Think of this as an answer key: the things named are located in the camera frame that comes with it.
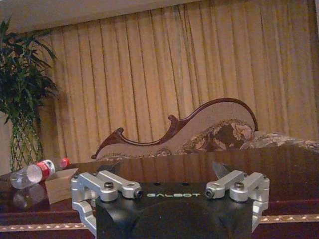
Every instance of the green leaves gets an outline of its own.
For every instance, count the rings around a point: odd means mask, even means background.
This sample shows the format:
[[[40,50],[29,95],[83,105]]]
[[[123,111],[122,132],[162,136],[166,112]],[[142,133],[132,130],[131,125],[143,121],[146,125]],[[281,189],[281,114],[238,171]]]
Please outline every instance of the green leaves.
[[[42,58],[55,55],[42,40],[50,31],[7,33],[10,20],[0,25],[0,110],[7,120],[21,117],[39,120],[38,107],[42,99],[54,96],[56,84],[45,75],[51,66]]]

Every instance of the cardboard box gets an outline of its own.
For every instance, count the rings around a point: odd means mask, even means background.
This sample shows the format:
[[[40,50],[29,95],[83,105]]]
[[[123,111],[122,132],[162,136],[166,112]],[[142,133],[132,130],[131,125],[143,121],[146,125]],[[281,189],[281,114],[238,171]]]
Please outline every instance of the cardboard box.
[[[78,168],[62,170],[52,174],[45,181],[50,204],[72,197],[71,179],[77,171]]]

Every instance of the beige curtain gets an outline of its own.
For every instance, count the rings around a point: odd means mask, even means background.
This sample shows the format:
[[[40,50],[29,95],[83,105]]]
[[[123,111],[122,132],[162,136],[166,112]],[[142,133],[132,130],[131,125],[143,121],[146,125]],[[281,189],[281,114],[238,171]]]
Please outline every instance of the beige curtain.
[[[11,126],[4,125],[6,116],[0,112],[0,175],[10,172],[10,135]]]
[[[161,138],[167,116],[219,97],[259,129],[318,139],[318,37],[310,0],[212,0],[54,29],[60,93],[44,113],[46,155],[90,160],[115,129]]]

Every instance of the bottle cap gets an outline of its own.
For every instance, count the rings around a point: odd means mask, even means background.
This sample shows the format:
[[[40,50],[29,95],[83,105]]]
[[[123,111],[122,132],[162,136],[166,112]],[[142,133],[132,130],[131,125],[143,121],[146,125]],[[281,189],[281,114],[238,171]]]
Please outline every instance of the bottle cap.
[[[68,158],[63,158],[60,162],[62,168],[65,168],[70,165],[70,160]]]

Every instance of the carved wooden frame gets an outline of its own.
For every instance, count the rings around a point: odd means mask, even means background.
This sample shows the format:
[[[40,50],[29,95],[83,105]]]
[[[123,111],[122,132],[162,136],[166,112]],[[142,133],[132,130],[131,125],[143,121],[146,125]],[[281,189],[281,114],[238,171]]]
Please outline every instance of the carved wooden frame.
[[[198,107],[193,113],[191,113],[189,116],[187,116],[187,117],[185,117],[183,119],[179,119],[179,118],[177,118],[174,115],[169,115],[168,119],[171,121],[170,127],[169,127],[168,131],[166,132],[166,134],[161,139],[159,139],[157,141],[147,142],[147,143],[135,142],[135,141],[132,141],[132,140],[129,140],[129,139],[125,138],[123,136],[123,131],[124,131],[123,128],[118,128],[113,133],[111,133],[101,143],[101,145],[97,149],[96,153],[93,154],[91,156],[91,158],[92,159],[96,159],[96,157],[97,157],[98,153],[101,151],[101,149],[104,148],[107,145],[110,145],[110,144],[123,143],[123,144],[135,145],[135,146],[151,146],[151,145],[162,144],[162,143],[172,139],[201,110],[203,110],[204,108],[206,108],[208,106],[211,106],[211,105],[217,104],[217,103],[221,103],[221,102],[235,102],[235,103],[238,103],[238,104],[242,105],[243,107],[245,107],[247,109],[247,111],[250,113],[250,115],[251,115],[251,117],[252,117],[252,119],[254,121],[255,131],[258,130],[256,117],[255,117],[253,111],[251,110],[251,108],[246,103],[244,103],[243,101],[241,101],[239,99],[235,99],[235,98],[219,98],[219,99],[211,100],[211,101],[208,101],[208,102],[204,103],[203,105]]]

